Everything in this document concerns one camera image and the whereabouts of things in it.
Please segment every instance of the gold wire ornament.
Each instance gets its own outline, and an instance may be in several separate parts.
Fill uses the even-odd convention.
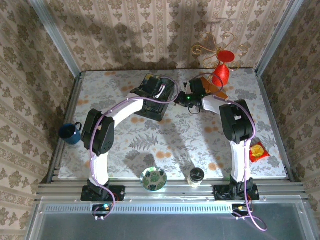
[[[206,69],[215,69],[215,68],[217,68],[217,66],[220,65],[221,62],[218,60],[218,58],[217,58],[217,61],[213,61],[212,59],[213,59],[214,57],[217,57],[218,54],[219,54],[221,51],[224,51],[227,47],[230,46],[230,44],[231,44],[233,41],[235,41],[235,40],[237,39],[236,36],[235,36],[232,32],[229,32],[229,31],[223,33],[223,34],[222,34],[222,37],[223,37],[224,39],[228,39],[228,38],[230,39],[229,43],[228,43],[226,46],[224,46],[224,47],[218,46],[218,45],[216,44],[215,36],[214,36],[211,32],[202,33],[202,34],[201,34],[201,38],[203,39],[203,41],[204,41],[205,43],[207,43],[206,45],[208,45],[209,40],[210,40],[210,38],[211,38],[212,41],[213,41],[213,46],[214,46],[215,49],[209,49],[209,48],[207,48],[207,47],[205,47],[205,46],[203,46],[203,45],[201,45],[201,44],[196,44],[196,45],[194,45],[194,46],[191,48],[192,53],[193,53],[194,55],[197,55],[197,56],[204,54],[203,50],[205,50],[205,51],[207,51],[207,52],[209,52],[209,53],[212,53],[212,56],[206,57],[206,58],[202,61],[202,65],[203,65],[204,68],[206,68]],[[243,44],[241,44],[240,46],[238,46],[238,49],[240,50],[240,52],[239,52],[239,53],[234,53],[235,56],[243,56],[243,55],[245,55],[246,53],[248,53],[248,51],[249,51],[248,47],[246,47],[246,46],[243,45]],[[240,64],[239,61],[232,61],[232,62],[227,63],[227,64],[225,64],[225,65],[227,65],[228,68],[232,68],[232,71],[235,71],[235,70],[239,69],[240,66],[241,66],[241,64]]]

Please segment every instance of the mug handle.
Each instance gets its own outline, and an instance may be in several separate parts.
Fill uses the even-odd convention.
[[[76,123],[74,124],[74,126],[77,127],[78,124],[80,124],[79,131],[81,131],[81,129],[82,129],[82,123],[81,123],[81,122],[79,122],[79,121],[76,122]]]

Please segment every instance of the table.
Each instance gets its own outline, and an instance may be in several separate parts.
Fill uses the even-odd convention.
[[[151,73],[177,80],[180,87],[199,73],[208,70],[142,70],[90,71],[82,76],[83,83],[73,122],[86,121],[94,108],[103,113],[122,101],[130,90],[138,87]],[[245,99],[256,123],[257,134],[252,142],[262,142],[270,156],[251,163],[254,179],[287,177],[270,124],[265,103],[252,69],[231,72],[224,92],[231,100]],[[58,177],[88,178],[90,155],[83,142],[65,145]],[[194,167],[202,168],[206,179],[229,178],[232,155],[225,138],[220,116],[202,111],[190,114],[187,108],[170,104],[163,121],[157,122],[133,114],[115,129],[114,145],[108,155],[111,178],[138,178],[144,169],[157,166],[169,179],[184,179]]]

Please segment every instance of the red ornament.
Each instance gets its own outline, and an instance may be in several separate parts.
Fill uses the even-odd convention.
[[[223,86],[227,85],[229,81],[230,71],[225,64],[217,66],[213,73],[221,78]],[[221,81],[216,76],[212,77],[212,83],[217,87],[222,87]]]
[[[218,53],[216,57],[220,62],[231,63],[235,60],[236,56],[232,51],[223,50]]]

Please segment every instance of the orange object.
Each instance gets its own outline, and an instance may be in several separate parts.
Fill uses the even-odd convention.
[[[230,71],[225,64],[218,65],[213,73],[221,78],[223,86],[227,85],[229,81]],[[212,77],[212,83],[217,87],[222,87],[221,81],[216,76]]]
[[[236,56],[232,51],[220,51],[216,57],[220,62],[231,63],[235,60]]]
[[[267,152],[265,147],[262,145],[261,142],[250,147],[250,160],[252,163],[259,161],[265,157],[269,157],[270,154]]]
[[[214,94],[219,91],[219,88],[216,85],[211,84],[205,77],[201,77],[201,82],[206,94]],[[222,91],[215,95],[222,99],[228,98],[228,96]]]

